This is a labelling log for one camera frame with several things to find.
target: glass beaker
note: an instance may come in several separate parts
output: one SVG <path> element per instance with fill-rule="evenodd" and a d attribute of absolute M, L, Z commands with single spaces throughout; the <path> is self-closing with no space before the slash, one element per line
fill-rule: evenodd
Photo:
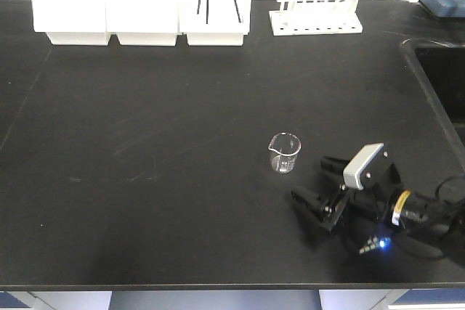
<path fill-rule="evenodd" d="M 288 132 L 276 134 L 268 145 L 271 151 L 271 168 L 280 174 L 291 172 L 301 147 L 300 140 L 293 134 Z"/>

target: sink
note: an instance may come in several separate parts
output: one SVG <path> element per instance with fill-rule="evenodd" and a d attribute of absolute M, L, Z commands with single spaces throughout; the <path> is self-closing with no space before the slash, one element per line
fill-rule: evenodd
<path fill-rule="evenodd" d="M 465 46 L 410 39 L 404 57 L 465 168 Z"/>
<path fill-rule="evenodd" d="M 465 144 L 465 47 L 418 47 L 415 54 Z"/>

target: white box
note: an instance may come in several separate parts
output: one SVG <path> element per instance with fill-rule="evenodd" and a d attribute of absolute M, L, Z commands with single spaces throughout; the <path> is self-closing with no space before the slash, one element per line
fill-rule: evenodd
<path fill-rule="evenodd" d="M 107 0 L 107 29 L 123 45 L 176 44 L 178 0 Z"/>
<path fill-rule="evenodd" d="M 36 32 L 53 44 L 107 45 L 105 0 L 32 0 Z"/>
<path fill-rule="evenodd" d="M 237 0 L 241 22 L 234 0 L 209 0 L 209 23 L 206 24 L 206 0 L 180 0 L 179 29 L 187 34 L 189 45 L 241 46 L 250 31 L 251 0 Z"/>

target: black cable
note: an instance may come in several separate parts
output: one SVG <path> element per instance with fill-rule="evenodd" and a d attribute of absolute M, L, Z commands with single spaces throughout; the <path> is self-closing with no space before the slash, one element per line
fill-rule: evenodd
<path fill-rule="evenodd" d="M 459 174 L 459 175 L 453 175 L 453 176 L 449 176 L 448 178 L 444 179 L 443 181 L 441 181 L 437 186 L 436 188 L 434 189 L 434 196 L 436 198 L 436 200 L 440 200 L 440 190 L 441 188 L 448 182 L 454 180 L 454 179 L 464 179 L 465 180 L 465 174 Z M 459 200 L 457 201 L 456 203 L 453 203 L 451 204 L 449 207 L 447 207 L 443 212 L 439 212 L 438 214 L 434 215 L 433 217 L 430 217 L 427 221 L 425 222 L 422 222 L 422 223 L 419 223 L 417 225 L 415 225 L 414 227 L 411 227 L 409 229 L 405 229 L 395 235 L 392 235 L 391 236 L 391 241 L 397 246 L 399 247 L 402 251 L 406 252 L 408 255 L 410 256 L 413 256 L 413 257 L 416 257 L 416 258 L 421 258 L 421 259 L 426 259 L 426 260 L 429 260 L 429 261 L 438 261 L 438 260 L 441 260 L 443 258 L 446 257 L 446 255 L 444 253 L 442 253 L 441 256 L 435 256 L 435 257 L 428 257 L 428 256 L 422 256 L 422 255 L 419 255 L 417 253 L 414 253 L 412 252 L 411 250 L 409 250 L 408 248 L 406 248 L 405 246 L 402 246 L 401 244 L 399 244 L 398 240 L 399 237 L 402 237 L 402 236 L 408 236 L 410 234 L 412 234 L 413 232 L 419 232 L 421 231 L 422 229 L 430 226 L 431 224 L 435 223 L 438 219 L 441 219 L 443 218 L 444 216 L 447 216 L 448 214 L 451 214 L 453 213 L 455 210 L 459 209 L 461 206 L 465 205 L 465 198 L 462 199 L 462 200 Z M 403 225 L 403 227 L 405 228 L 405 224 L 404 222 L 402 221 L 402 219 L 400 219 L 400 222 L 401 224 Z"/>
<path fill-rule="evenodd" d="M 442 182 L 440 182 L 437 186 L 436 186 L 436 189 L 434 190 L 434 197 L 436 198 L 436 200 L 439 200 L 440 199 L 440 190 L 442 188 L 442 186 L 450 181 L 453 181 L 454 179 L 465 179 L 465 174 L 455 174 L 453 176 L 450 176 L 446 179 L 444 179 Z"/>

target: blue led light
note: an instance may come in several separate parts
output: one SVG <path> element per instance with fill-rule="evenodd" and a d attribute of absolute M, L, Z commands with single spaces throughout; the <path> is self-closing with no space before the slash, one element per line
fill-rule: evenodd
<path fill-rule="evenodd" d="M 385 248 L 389 245 L 389 243 L 391 242 L 391 239 L 389 239 L 388 237 L 385 237 L 384 239 L 380 239 L 379 240 L 379 247 L 380 248 Z"/>

